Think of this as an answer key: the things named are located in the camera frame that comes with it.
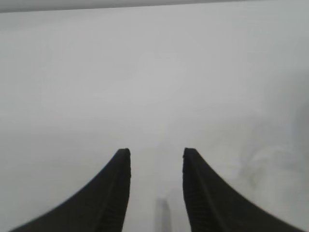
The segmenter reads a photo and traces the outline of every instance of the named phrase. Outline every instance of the fog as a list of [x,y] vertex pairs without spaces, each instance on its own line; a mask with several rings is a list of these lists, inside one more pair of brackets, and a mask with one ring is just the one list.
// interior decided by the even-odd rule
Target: fog
[[309,3],[0,14],[0,231],[131,150],[125,232],[190,231],[182,155],[309,229]]

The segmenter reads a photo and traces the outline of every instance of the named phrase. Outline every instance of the white-out background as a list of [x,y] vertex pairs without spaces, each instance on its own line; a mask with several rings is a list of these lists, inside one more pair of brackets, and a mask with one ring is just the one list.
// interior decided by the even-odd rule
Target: white-out background
[[184,147],[308,230],[308,11],[262,0],[0,14],[0,231],[57,206],[122,147],[125,232],[190,231]]

